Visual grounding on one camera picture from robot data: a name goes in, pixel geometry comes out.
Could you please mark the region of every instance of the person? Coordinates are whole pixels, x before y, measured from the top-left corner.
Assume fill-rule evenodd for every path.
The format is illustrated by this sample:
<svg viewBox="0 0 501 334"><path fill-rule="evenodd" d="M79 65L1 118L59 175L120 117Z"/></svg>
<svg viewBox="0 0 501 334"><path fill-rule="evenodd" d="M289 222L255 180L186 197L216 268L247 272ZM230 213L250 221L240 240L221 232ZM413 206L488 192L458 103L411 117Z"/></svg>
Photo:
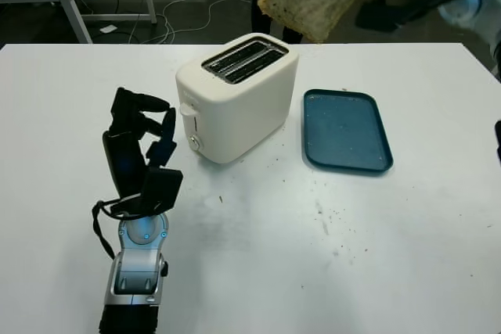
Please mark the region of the person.
<svg viewBox="0 0 501 334"><path fill-rule="evenodd" d="M263 14L258 6L258 0L252 0L250 7L250 21L252 23L252 31L254 33L269 34L270 28L272 26L272 19L271 17ZM290 44L301 43L302 38L302 34L293 31L288 27L283 28L282 40L284 42Z"/></svg>

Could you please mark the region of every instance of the robotic hand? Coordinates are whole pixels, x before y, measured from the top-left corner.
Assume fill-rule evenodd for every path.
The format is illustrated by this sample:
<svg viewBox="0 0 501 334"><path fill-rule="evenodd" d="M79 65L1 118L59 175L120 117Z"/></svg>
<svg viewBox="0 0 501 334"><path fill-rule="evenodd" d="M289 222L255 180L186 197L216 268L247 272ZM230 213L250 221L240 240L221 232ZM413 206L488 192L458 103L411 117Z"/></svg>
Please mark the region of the robotic hand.
<svg viewBox="0 0 501 334"><path fill-rule="evenodd" d="M142 111L165 112L162 124ZM113 123L103 134L103 144L120 199L99 201L92 209L94 231L113 259L99 332L154 333L168 274L160 252L168 234L164 212L174 206L182 181L181 171L161 168L176 147L175 110L161 99L119 88L111 113ZM139 147L146 132L160 137L146 153L148 164ZM121 251L116 256L101 232L100 211L120 220Z"/></svg>

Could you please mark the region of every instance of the toaster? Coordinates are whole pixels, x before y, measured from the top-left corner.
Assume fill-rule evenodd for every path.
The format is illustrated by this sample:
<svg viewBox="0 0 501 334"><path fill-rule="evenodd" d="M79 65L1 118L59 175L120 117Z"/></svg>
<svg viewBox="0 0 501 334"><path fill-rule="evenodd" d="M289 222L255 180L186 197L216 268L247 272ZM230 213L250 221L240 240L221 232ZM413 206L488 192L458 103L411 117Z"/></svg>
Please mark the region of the toaster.
<svg viewBox="0 0 501 334"><path fill-rule="evenodd" d="M299 55L266 34L247 34L176 74L190 147L228 163L287 118Z"/></svg>

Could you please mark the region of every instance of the plastic tray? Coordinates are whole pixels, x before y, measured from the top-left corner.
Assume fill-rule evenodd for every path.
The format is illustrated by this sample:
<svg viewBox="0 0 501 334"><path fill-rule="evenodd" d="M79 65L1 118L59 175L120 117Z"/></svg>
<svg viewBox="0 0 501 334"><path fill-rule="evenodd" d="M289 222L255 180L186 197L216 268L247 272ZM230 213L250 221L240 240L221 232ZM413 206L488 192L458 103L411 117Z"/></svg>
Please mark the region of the plastic tray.
<svg viewBox="0 0 501 334"><path fill-rule="evenodd" d="M321 167L382 173L393 165L377 104L362 93L305 93L305 154Z"/></svg>

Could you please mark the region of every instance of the floor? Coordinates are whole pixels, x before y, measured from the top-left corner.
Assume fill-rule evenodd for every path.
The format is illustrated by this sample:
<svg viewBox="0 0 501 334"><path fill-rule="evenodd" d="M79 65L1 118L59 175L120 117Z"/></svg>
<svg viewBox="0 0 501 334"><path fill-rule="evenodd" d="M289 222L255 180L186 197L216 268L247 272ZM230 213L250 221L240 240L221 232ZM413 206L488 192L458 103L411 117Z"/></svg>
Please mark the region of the floor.
<svg viewBox="0 0 501 334"><path fill-rule="evenodd" d="M157 13L175 0L154 0ZM402 29L385 34L364 31L354 25L355 15L366 0L358 0L332 31L328 43L367 42L462 42L489 69L494 67L488 46L475 34L450 27L437 12L406 25ZM406 0L387 0L398 4ZM209 20L209 6L215 0L194 0L170 5L165 15L175 30L203 27ZM82 13L112 13L117 0L77 0ZM119 12L145 12L143 0L120 0ZM250 4L242 1L224 1L211 8L211 22L202 30L185 31L175 35L177 44L214 44L230 41L251 31ZM135 22L115 23L116 32L102 34L99 29L109 22L88 23L88 30L95 43L128 43ZM157 25L147 21L137 23L131 43L144 42L165 34L164 21ZM280 36L280 26L274 25L272 34ZM148 43L156 43L161 38ZM77 43L64 11L58 5L19 4L0 9L0 46L5 43Z"/></svg>

